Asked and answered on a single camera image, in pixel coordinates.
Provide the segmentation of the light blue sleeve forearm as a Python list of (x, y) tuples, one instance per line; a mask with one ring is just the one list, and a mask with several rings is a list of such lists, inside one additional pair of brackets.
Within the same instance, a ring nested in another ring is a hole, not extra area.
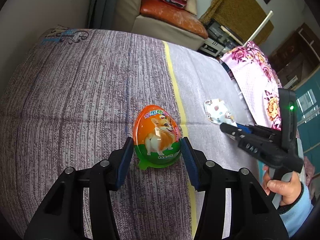
[(303, 225), (313, 209), (308, 187), (304, 183), (301, 183), (301, 186), (301, 193), (292, 204), (278, 207), (278, 213), (290, 238)]

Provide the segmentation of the person's right hand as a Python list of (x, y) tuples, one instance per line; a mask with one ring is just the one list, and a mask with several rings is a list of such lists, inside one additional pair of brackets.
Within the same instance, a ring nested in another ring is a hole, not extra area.
[(271, 179), (267, 165), (263, 166), (263, 170), (265, 173), (263, 175), (262, 187), (267, 195), (273, 192), (282, 196), (280, 206), (293, 204), (298, 199), (302, 186), (297, 172), (293, 172), (290, 181), (285, 182)]

